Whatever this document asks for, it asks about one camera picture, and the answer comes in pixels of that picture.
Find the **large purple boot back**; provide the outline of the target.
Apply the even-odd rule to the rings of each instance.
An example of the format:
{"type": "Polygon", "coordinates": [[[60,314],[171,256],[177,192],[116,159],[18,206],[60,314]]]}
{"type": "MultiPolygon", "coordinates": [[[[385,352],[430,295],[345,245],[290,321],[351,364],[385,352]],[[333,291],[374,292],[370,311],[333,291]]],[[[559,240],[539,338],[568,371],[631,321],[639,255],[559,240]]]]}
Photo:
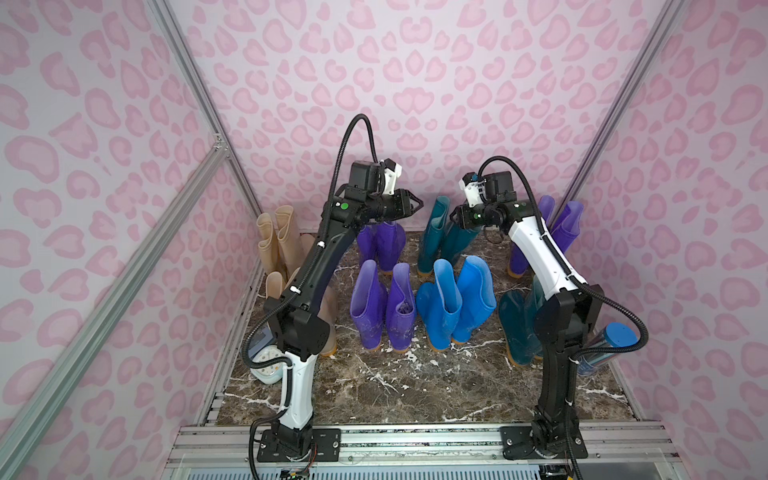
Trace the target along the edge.
{"type": "Polygon", "coordinates": [[[376,229],[375,243],[380,270],[391,273],[405,247],[404,228],[396,222],[380,223],[376,229]]]}

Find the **large purple boot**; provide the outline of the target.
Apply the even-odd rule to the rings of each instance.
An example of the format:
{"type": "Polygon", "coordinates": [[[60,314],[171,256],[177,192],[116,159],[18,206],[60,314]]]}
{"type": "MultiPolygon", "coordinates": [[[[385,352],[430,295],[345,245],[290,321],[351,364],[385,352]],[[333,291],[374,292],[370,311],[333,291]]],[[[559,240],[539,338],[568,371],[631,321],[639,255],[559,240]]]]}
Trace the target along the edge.
{"type": "Polygon", "coordinates": [[[366,225],[356,238],[359,251],[359,264],[375,260],[377,255],[376,226],[366,225]]]}
{"type": "Polygon", "coordinates": [[[380,270],[391,273],[405,247],[404,228],[396,222],[380,223],[376,229],[375,243],[380,270]]]}

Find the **purple rain boot small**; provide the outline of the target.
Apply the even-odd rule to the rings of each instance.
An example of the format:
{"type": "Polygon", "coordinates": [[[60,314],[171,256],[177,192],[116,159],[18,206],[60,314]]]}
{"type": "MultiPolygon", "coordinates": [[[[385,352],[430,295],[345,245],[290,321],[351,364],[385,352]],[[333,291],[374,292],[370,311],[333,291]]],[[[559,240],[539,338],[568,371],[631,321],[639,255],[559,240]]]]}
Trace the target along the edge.
{"type": "Polygon", "coordinates": [[[550,230],[551,237],[565,254],[580,234],[580,220],[584,205],[579,201],[568,202],[550,230]]]}
{"type": "MultiPolygon", "coordinates": [[[[544,225],[547,225],[554,207],[555,199],[550,195],[543,195],[538,200],[538,208],[544,225]]],[[[512,242],[507,273],[513,278],[522,277],[531,265],[531,257],[536,257],[536,247],[529,236],[520,235],[512,242]]]]}

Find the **blue rain boot yellow sole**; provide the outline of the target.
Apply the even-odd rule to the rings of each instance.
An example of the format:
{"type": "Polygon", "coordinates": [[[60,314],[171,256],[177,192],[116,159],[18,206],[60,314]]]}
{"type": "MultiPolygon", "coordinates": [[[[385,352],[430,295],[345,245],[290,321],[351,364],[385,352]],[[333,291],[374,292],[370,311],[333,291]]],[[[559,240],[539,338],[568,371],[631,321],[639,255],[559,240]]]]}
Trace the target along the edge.
{"type": "Polygon", "coordinates": [[[452,264],[438,259],[433,264],[434,281],[423,283],[416,294],[429,344],[437,351],[450,348],[452,334],[460,319],[463,300],[452,264]]]}

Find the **teal rain boot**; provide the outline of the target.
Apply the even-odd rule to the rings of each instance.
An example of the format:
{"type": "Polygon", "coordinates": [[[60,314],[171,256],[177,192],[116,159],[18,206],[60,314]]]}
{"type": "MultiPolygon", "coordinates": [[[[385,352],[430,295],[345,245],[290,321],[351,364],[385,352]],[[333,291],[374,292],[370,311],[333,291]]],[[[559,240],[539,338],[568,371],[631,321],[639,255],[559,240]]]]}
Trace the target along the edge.
{"type": "Polygon", "coordinates": [[[479,228],[464,229],[450,221],[440,247],[440,258],[455,265],[461,254],[480,233],[479,228]]]}
{"type": "Polygon", "coordinates": [[[527,350],[529,334],[525,322],[524,303],[530,293],[513,290],[506,292],[500,300],[498,313],[507,342],[510,361],[519,366],[529,365],[534,359],[527,350]]]}

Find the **beige rain boot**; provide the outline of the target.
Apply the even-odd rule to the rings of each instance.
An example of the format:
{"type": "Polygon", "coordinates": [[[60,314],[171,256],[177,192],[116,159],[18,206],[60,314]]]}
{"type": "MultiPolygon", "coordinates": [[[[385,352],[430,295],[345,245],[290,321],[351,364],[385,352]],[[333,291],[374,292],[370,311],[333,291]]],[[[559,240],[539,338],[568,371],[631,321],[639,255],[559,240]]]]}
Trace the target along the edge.
{"type": "Polygon", "coordinates": [[[270,272],[265,279],[265,295],[267,298],[279,299],[285,289],[285,278],[279,271],[270,272]]]}
{"type": "Polygon", "coordinates": [[[280,255],[290,277],[306,260],[313,237],[299,232],[294,207],[283,205],[276,209],[277,240],[280,255]]]}
{"type": "Polygon", "coordinates": [[[328,285],[325,289],[323,299],[320,305],[318,316],[329,325],[329,337],[323,349],[319,352],[322,357],[329,357],[336,352],[337,349],[337,335],[336,335],[336,320],[338,318],[338,298],[335,289],[332,285],[328,285]]]}
{"type": "Polygon", "coordinates": [[[260,239],[257,243],[259,257],[266,274],[278,272],[285,276],[285,265],[281,259],[279,242],[272,216],[264,212],[257,218],[260,239]]]}

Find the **large purple boot front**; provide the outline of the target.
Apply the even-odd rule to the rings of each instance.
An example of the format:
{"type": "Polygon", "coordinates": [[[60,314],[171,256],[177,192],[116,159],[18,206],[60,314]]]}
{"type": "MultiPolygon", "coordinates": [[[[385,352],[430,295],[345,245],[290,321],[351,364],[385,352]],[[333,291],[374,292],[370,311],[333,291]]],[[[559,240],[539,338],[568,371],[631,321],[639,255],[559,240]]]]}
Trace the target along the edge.
{"type": "Polygon", "coordinates": [[[377,255],[376,226],[366,225],[356,238],[359,251],[359,264],[375,260],[377,255]]]}

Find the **large teal boot yellow sole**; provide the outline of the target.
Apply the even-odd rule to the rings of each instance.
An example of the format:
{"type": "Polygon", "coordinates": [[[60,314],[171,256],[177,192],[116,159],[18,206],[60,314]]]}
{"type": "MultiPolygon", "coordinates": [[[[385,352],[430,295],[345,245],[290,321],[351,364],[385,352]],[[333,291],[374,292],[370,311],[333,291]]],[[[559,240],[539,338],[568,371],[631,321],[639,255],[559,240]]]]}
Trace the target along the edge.
{"type": "Polygon", "coordinates": [[[524,315],[525,315],[526,326],[528,327],[528,330],[529,330],[529,334],[527,337],[527,341],[528,341],[527,350],[530,356],[535,360],[541,360],[543,358],[542,345],[535,333],[534,323],[535,323],[535,318],[538,313],[538,310],[543,306],[544,302],[545,302],[545,297],[543,293],[543,288],[540,284],[538,277],[534,275],[532,277],[531,291],[525,298],[524,315]]]}

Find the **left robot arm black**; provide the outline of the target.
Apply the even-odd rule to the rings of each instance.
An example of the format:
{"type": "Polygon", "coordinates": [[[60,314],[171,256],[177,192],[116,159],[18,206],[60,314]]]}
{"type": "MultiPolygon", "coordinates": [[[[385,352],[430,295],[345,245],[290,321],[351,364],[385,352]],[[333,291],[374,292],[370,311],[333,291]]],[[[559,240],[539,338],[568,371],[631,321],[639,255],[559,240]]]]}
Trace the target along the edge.
{"type": "Polygon", "coordinates": [[[350,198],[331,197],[324,206],[315,244],[298,275],[278,299],[266,303],[265,319],[287,362],[280,417],[271,422],[271,431],[289,456],[302,457],[310,450],[314,368],[330,335],[330,325],[319,317],[319,311],[339,261],[366,225],[405,219],[423,206],[421,199],[402,188],[391,195],[363,192],[350,198]]]}

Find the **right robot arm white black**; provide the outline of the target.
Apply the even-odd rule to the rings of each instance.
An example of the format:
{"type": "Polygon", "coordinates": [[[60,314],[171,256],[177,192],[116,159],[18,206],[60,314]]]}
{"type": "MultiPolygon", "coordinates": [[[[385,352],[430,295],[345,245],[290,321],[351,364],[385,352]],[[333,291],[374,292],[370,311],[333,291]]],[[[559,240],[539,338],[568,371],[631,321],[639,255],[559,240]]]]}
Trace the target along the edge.
{"type": "Polygon", "coordinates": [[[502,430],[507,460],[584,459],[574,407],[577,351],[586,343],[600,302],[582,290],[575,272],[543,224],[538,207],[525,202],[464,203],[450,218],[462,228],[507,232],[533,268],[544,295],[533,330],[543,349],[542,389],[529,427],[502,430]]]}

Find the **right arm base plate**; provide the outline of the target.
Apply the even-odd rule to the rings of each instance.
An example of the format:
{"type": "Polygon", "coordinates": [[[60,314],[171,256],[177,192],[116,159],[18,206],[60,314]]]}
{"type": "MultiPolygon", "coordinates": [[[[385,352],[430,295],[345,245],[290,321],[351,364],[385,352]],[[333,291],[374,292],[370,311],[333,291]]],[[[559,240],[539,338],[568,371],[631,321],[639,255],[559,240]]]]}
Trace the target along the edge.
{"type": "Polygon", "coordinates": [[[506,460],[565,460],[570,457],[570,453],[577,460],[589,456],[586,441],[574,425],[568,434],[562,426],[558,426],[554,432],[537,423],[503,426],[500,435],[502,455],[506,460]]]}

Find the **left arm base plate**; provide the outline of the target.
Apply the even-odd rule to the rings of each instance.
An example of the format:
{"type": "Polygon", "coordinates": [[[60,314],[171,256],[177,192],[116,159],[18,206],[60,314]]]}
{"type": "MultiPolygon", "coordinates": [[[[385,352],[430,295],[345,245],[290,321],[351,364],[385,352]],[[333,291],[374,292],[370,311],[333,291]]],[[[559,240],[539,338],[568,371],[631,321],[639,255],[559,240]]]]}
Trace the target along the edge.
{"type": "Polygon", "coordinates": [[[260,463],[336,462],[340,447],[340,429],[311,425],[290,429],[278,424],[261,435],[256,459],[260,463]]]}

